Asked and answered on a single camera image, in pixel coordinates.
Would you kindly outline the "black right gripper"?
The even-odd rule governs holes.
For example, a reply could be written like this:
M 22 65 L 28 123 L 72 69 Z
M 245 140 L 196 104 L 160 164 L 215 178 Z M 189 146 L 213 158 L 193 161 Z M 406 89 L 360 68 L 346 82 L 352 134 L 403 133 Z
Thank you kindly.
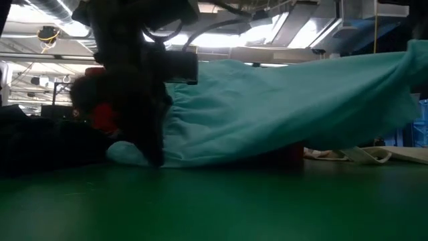
M 413 38 L 428 40 L 428 0 L 410 0 L 409 19 Z

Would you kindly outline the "dark grey shorts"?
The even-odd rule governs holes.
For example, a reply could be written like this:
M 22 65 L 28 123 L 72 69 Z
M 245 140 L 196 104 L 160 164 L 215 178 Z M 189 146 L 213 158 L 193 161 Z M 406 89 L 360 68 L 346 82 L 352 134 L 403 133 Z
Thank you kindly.
M 104 163 L 112 143 L 84 123 L 0 107 L 0 179 Z

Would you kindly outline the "cream canvas tote bag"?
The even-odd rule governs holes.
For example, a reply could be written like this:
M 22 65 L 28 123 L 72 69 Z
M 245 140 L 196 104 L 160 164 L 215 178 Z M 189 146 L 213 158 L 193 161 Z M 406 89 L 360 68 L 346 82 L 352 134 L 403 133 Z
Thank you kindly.
M 353 147 L 335 151 L 304 148 L 303 157 L 319 161 L 350 161 L 359 165 L 383 165 L 388 161 L 404 161 L 428 165 L 428 149 L 417 147 Z

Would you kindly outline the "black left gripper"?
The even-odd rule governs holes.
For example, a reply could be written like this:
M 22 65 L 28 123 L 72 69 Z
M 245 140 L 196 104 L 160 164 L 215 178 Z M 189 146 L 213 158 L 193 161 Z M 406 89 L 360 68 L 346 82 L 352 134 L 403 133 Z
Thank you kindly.
M 163 124 L 173 102 L 155 73 L 153 51 L 147 44 L 99 49 L 94 59 L 104 70 L 93 75 L 93 103 L 127 102 L 127 136 L 153 167 L 161 167 Z

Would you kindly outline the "person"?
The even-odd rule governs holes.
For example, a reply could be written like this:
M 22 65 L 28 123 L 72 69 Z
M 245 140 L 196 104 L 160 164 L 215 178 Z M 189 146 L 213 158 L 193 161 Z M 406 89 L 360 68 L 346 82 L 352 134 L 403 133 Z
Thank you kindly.
M 98 102 L 97 78 L 80 76 L 70 88 L 72 106 L 80 115 L 89 115 Z

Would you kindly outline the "teal shorts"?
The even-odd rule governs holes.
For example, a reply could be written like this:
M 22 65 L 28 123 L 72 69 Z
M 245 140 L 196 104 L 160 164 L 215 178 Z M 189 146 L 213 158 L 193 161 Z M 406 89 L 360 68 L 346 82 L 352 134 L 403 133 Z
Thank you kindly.
M 298 142 L 354 147 L 415 120 L 411 89 L 426 82 L 428 40 L 413 39 L 404 52 L 285 67 L 201 62 L 197 85 L 167 85 L 164 166 L 234 163 Z

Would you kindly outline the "long ceiling light strip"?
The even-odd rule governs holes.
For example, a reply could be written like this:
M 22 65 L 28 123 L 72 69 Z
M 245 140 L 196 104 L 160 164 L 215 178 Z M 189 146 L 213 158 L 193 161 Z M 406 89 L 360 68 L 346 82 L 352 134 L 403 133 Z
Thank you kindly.
M 0 60 L 11 62 L 37 62 L 48 64 L 84 64 L 96 65 L 92 56 L 70 56 L 57 54 L 24 54 L 0 52 Z

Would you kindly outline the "red plastic laundry bin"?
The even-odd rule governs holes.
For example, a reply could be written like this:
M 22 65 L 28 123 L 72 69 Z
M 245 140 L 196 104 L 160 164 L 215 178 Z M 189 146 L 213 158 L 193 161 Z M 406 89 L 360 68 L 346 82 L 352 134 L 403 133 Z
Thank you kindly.
M 93 76 L 103 71 L 102 67 L 87 68 L 84 76 Z M 93 128 L 110 135 L 117 141 L 132 143 L 126 134 L 127 102 L 124 104 L 100 103 L 87 115 L 92 121 Z

